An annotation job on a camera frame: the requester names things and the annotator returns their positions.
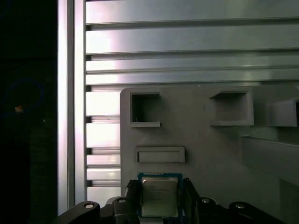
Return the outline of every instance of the dark background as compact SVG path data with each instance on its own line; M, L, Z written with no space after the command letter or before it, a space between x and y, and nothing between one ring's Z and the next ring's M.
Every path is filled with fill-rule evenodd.
M18 205L12 223L47 223L57 216L57 1L0 0L0 27L2 206ZM24 113L11 116L16 106Z

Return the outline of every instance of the metal slat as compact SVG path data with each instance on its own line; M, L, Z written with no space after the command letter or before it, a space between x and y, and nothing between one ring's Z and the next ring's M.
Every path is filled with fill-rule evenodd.
M94 147L119 147L120 124L100 123L86 125L86 146Z
M86 93L87 116L119 116L120 91L99 91Z
M290 18L298 8L296 0L96 1L86 3L86 23Z
M299 80L299 69L199 70L92 74L86 85Z
M87 166L101 166L101 167L120 167L121 156L120 155L88 155Z
M87 188L87 200L97 202L103 208L108 199L121 196L120 187L89 187Z
M96 30L86 53L293 49L298 35L298 24Z
M159 70L207 70L207 69L256 69L256 68L299 68L299 55L236 55L201 56L190 58L150 58L134 60L87 61L87 73L159 71ZM112 93L98 99L109 98Z
M120 179L120 168L87 168L88 181L111 181Z

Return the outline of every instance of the metal frame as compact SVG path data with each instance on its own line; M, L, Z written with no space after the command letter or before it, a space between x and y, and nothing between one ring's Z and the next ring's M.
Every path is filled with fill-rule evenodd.
M75 205L74 4L58 1L58 215Z
M85 1L75 0L75 202L87 199L85 110Z

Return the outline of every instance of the slotted metal panel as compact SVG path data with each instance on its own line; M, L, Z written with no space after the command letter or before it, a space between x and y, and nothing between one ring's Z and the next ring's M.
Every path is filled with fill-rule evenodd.
M123 88L299 81L298 8L297 0L76 0L75 203L119 194Z

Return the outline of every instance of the rectangular slot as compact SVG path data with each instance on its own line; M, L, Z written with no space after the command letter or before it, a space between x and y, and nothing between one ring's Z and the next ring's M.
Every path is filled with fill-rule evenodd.
M299 145L241 137L242 161L299 186Z
M221 91L210 99L214 101L214 120L211 125L254 125L250 91Z
M160 122L152 114L159 93L132 93L131 94L131 126L132 127L160 127Z
M185 162L184 147L136 147L136 162L172 163Z
M266 109L268 126L299 126L299 98L268 103Z
M114 180L114 181L88 181L87 182L88 187L120 187L121 181L120 180Z

